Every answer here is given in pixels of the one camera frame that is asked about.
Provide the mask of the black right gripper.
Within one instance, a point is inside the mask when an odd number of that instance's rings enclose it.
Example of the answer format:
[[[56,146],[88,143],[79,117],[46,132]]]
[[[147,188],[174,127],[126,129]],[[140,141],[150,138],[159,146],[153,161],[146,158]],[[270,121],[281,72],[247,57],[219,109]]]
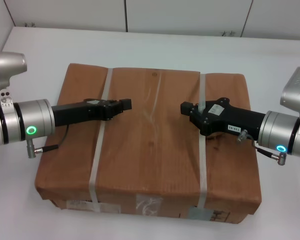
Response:
[[[243,130],[257,137],[265,118],[264,113],[230,105],[230,99],[224,97],[206,101],[202,112],[198,104],[184,101],[180,105],[180,113],[189,116],[189,121],[206,137],[219,132],[238,136]]]

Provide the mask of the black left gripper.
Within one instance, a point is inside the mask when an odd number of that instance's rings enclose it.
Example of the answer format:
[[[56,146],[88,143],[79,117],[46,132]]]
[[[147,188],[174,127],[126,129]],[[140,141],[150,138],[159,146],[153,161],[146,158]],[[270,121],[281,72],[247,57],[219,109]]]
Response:
[[[52,106],[56,127],[88,121],[108,121],[123,111],[132,109],[129,98],[103,100],[88,98],[77,103]]]

